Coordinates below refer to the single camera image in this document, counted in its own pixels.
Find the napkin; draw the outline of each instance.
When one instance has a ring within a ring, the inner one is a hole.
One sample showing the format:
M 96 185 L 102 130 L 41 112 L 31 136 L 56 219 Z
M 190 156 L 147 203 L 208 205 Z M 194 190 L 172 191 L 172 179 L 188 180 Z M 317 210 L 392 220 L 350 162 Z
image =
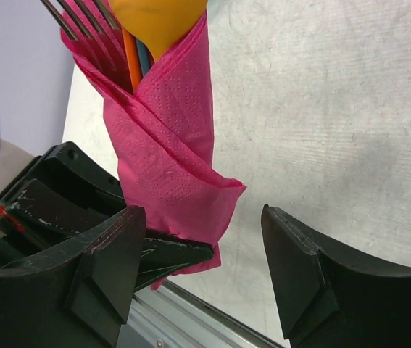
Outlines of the napkin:
M 62 40 L 104 98 L 104 122 L 118 158 L 126 204 L 145 208 L 148 228 L 213 246 L 213 259 L 174 274 L 220 266 L 218 241 L 246 187 L 212 169 L 207 14 L 130 94 L 121 32 L 105 23 L 92 1 L 84 2 L 106 35 L 98 34 L 69 1 L 93 38 L 80 34 L 77 41 L 71 41 L 62 33 Z

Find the fork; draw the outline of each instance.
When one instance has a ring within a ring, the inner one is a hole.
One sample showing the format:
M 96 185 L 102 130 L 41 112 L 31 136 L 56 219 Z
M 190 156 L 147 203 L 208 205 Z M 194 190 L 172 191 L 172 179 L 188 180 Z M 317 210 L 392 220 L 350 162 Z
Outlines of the fork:
M 41 0 L 41 3 L 47 8 L 52 17 L 59 24 L 62 31 L 71 41 L 83 44 L 81 48 L 84 48 L 91 55 L 92 60 L 99 70 L 107 75 L 107 77 L 119 83 L 129 92 L 133 92 L 133 87 L 130 84 L 129 78 L 127 78 L 129 77 L 129 70 L 126 62 L 125 50 L 122 47 L 122 32 L 118 21 L 104 6 L 101 0 L 91 1 L 104 19 L 104 23 L 101 23 L 96 19 L 94 13 L 86 6 L 83 0 L 73 0 L 83 16 L 91 24 L 92 28 L 88 28 L 82 18 L 79 17 L 69 5 L 68 1 L 69 0 L 57 0 L 74 25 L 71 25 L 71 23 L 60 14 L 59 10 L 50 2 L 50 0 Z M 109 37 L 109 31 L 112 31 L 112 35 L 115 33 L 117 36 L 116 40 Z M 99 58 L 100 54 L 102 54 L 105 60 L 109 62 L 109 67 L 106 67 L 104 61 Z

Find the gray background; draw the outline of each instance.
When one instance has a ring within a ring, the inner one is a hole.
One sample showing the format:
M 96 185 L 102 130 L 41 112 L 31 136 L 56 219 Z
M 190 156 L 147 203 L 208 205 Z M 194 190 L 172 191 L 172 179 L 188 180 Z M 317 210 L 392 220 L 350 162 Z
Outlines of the gray background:
M 73 63 L 39 0 L 0 0 L 1 137 L 32 154 L 62 141 Z

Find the table surface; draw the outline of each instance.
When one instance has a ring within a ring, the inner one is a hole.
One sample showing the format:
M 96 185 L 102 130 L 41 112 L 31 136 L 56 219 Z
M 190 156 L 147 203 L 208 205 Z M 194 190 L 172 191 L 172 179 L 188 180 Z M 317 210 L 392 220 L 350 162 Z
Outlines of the table surface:
M 411 266 L 411 0 L 209 4 L 214 168 L 243 181 L 223 266 L 173 281 L 281 341 L 264 203 Z M 75 69 L 64 140 L 116 175 L 102 99 Z

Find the napkin fold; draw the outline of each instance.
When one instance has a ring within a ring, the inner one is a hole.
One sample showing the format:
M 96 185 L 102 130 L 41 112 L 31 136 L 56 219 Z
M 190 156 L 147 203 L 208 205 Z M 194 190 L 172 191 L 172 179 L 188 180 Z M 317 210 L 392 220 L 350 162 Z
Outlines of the napkin fold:
M 246 187 L 212 169 L 207 14 L 130 94 L 121 32 L 105 23 L 92 1 L 84 2 L 106 35 L 98 34 L 69 1 L 93 38 L 80 34 L 77 41 L 71 41 L 62 33 L 62 41 L 104 98 L 104 121 L 118 157 L 126 203 L 145 208 L 148 228 L 214 247 L 212 260 L 175 274 L 220 266 L 218 241 Z

